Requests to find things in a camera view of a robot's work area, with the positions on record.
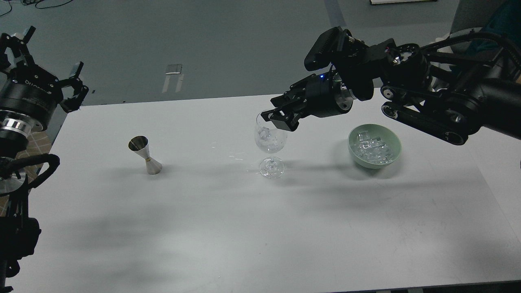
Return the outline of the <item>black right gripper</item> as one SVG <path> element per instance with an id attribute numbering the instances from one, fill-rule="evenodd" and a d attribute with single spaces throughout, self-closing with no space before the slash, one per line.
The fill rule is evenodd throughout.
<path id="1" fill-rule="evenodd" d="M 274 109 L 261 112 L 275 128 L 296 131 L 308 116 L 327 118 L 348 113 L 353 96 L 337 73 L 311 74 L 292 84 L 282 95 L 270 99 Z"/>

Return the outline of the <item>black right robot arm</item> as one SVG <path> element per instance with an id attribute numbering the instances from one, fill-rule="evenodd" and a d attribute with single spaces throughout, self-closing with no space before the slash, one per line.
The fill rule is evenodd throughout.
<path id="1" fill-rule="evenodd" d="M 482 127 L 520 138 L 520 48 L 505 36 L 471 32 L 425 46 L 394 39 L 368 46 L 338 26 L 318 37 L 304 66 L 311 75 L 261 113 L 278 129 L 346 114 L 354 100 L 373 97 L 380 79 L 381 110 L 397 122 L 453 145 Z"/>

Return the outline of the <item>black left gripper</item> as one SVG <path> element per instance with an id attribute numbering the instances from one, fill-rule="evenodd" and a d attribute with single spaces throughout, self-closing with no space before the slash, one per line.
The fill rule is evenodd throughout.
<path id="1" fill-rule="evenodd" d="M 1 89 L 1 110 L 29 116 L 38 122 L 41 131 L 45 131 L 57 104 L 65 113 L 78 111 L 89 87 L 80 78 L 84 62 L 75 64 L 70 76 L 62 80 L 44 69 L 37 69 L 27 47 L 36 29 L 30 26 L 23 34 L 1 34 L 1 73 L 7 77 Z M 73 94 L 63 98 L 61 89 L 67 87 L 72 88 Z"/>

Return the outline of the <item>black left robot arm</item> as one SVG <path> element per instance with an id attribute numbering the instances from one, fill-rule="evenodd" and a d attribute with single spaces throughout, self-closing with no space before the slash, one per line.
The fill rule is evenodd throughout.
<path id="1" fill-rule="evenodd" d="M 1 217 L 1 291 L 7 278 L 20 271 L 19 261 L 34 254 L 41 228 L 28 215 L 28 194 L 54 174 L 60 159 L 54 154 L 18 158 L 27 149 L 28 138 L 45 131 L 57 107 L 65 113 L 78 111 L 89 87 L 80 79 L 84 63 L 78 62 L 71 75 L 59 79 L 41 68 L 28 50 L 35 27 L 22 35 L 1 34 L 1 72 L 6 82 L 1 89 L 1 197 L 7 210 Z"/>

